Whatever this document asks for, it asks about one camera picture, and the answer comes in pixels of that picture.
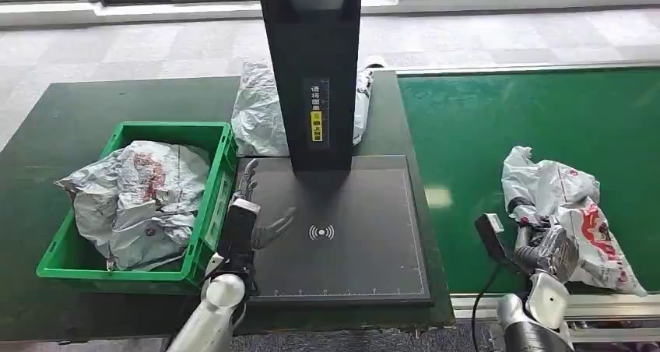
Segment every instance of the robotic arm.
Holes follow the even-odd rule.
[[[542,223],[537,227],[521,224],[511,254],[498,237],[504,229],[496,214],[483,214],[475,222],[490,257],[499,265],[512,263],[532,281],[532,290],[524,301],[507,294],[497,304],[497,320],[507,352],[574,350],[563,319],[569,297],[563,284],[578,266],[578,247],[561,225],[549,220]],[[534,230],[542,234],[533,244]]]
[[[256,225],[261,207],[251,196],[257,165],[254,159],[245,168],[227,210],[222,241],[206,267],[202,300],[168,352],[229,352],[233,331],[245,317],[245,302],[258,293],[255,250],[277,239],[293,221],[291,208],[267,227]]]

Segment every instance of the wireless symbol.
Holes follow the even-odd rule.
[[[317,239],[328,239],[329,241],[335,237],[335,228],[332,225],[319,229],[316,225],[311,225],[309,236],[312,241]]]

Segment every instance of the white plastic bag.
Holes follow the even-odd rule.
[[[209,173],[200,149],[136,140],[55,182],[108,269],[149,270],[181,257]]]
[[[645,296],[618,241],[598,207],[595,177],[551,160],[533,163],[532,149],[514,147],[504,160],[505,206],[517,222],[538,224],[554,216],[577,242],[580,265],[569,281]]]
[[[374,76],[371,70],[357,73],[353,145],[367,130],[369,101]],[[238,156],[289,156],[284,120],[272,66],[266,62],[245,62],[231,115],[231,127]]]

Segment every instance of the red printed logo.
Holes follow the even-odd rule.
[[[595,204],[591,204],[587,209],[580,209],[582,213],[582,234],[591,242],[591,244],[599,248],[607,255],[610,260],[619,261],[616,250],[610,243],[612,238],[609,235],[609,228],[605,222],[601,222],[596,226],[596,220],[599,217],[599,209]]]

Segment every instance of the green conveyor belt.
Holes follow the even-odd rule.
[[[660,290],[660,69],[400,77],[399,87],[450,292],[478,292],[493,267],[479,214],[498,213],[514,235],[500,176],[516,145],[597,177],[637,278]],[[505,273],[491,290],[523,283]]]

